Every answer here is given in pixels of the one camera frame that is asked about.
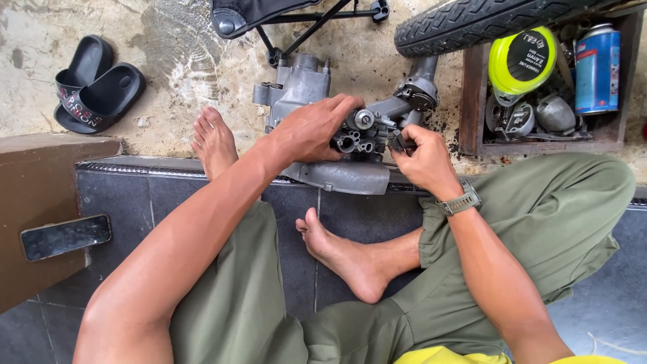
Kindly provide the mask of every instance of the tire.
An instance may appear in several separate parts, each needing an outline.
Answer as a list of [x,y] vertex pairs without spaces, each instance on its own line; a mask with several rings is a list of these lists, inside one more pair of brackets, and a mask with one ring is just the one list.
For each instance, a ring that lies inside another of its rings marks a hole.
[[614,0],[441,0],[398,25],[395,48],[409,58],[437,56],[580,14]]

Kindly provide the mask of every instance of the watch strap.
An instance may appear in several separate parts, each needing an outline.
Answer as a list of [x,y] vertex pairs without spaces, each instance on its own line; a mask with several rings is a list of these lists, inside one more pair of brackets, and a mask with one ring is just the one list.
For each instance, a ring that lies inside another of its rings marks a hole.
[[436,204],[438,204],[438,206],[443,210],[443,214],[453,216],[461,211],[469,209],[470,207],[481,204],[479,195],[476,193],[469,181],[461,181],[461,186],[463,187],[463,192],[465,192],[461,197],[446,202],[436,200]]

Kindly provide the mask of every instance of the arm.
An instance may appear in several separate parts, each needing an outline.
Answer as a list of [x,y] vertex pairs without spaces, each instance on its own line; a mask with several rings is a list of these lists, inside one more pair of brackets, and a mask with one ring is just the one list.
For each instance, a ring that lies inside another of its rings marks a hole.
[[162,220],[93,294],[74,362],[172,363],[168,325],[176,305],[274,177],[294,161],[341,157],[330,139],[363,104],[337,95],[295,110]]
[[[402,132],[418,149],[408,157],[392,153],[411,182],[440,201],[463,195],[444,138],[418,126]],[[557,334],[537,288],[475,208],[448,217],[465,282],[519,364],[548,364],[573,356]],[[505,294],[500,288],[506,287]]]

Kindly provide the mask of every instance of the yellow shirt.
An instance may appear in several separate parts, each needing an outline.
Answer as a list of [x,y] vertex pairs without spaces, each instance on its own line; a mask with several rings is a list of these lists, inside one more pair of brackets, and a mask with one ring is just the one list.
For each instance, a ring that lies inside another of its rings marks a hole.
[[[485,354],[459,355],[445,347],[433,347],[405,353],[394,364],[511,364],[503,353],[498,356]],[[555,361],[551,364],[626,364],[618,359],[606,356],[587,355],[573,356]]]

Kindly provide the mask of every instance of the wet concrete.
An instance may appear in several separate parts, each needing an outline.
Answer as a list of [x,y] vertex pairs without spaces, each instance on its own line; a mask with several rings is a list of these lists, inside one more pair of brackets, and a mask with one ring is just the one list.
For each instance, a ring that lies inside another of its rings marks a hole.
[[[360,1],[360,8],[370,2]],[[308,11],[325,10],[333,3],[324,0]],[[430,2],[390,4],[389,19],[379,25],[369,19],[331,21],[300,47],[331,59],[331,94],[361,95],[368,102],[384,98],[408,71],[410,61],[397,54],[393,32]],[[137,66],[149,86],[133,109],[102,135],[124,138],[129,154],[192,157],[192,121],[202,106],[210,104],[221,111],[244,153],[263,135],[268,111],[251,103],[253,85],[272,81],[274,70],[267,65],[255,32],[232,41],[218,38],[209,8],[206,0],[0,0],[0,137],[65,131],[52,116],[57,104],[54,76],[67,67],[81,37],[97,34],[111,44],[115,62]],[[307,26],[265,28],[270,39],[284,47]],[[646,52],[641,47],[639,59],[645,59]],[[435,79],[441,105],[425,125],[446,137],[458,173],[480,174],[520,157],[457,155],[462,61],[461,52],[441,57]],[[646,91],[647,64],[639,62],[627,143],[617,155],[641,183],[647,183],[647,144],[641,136],[647,120]]]

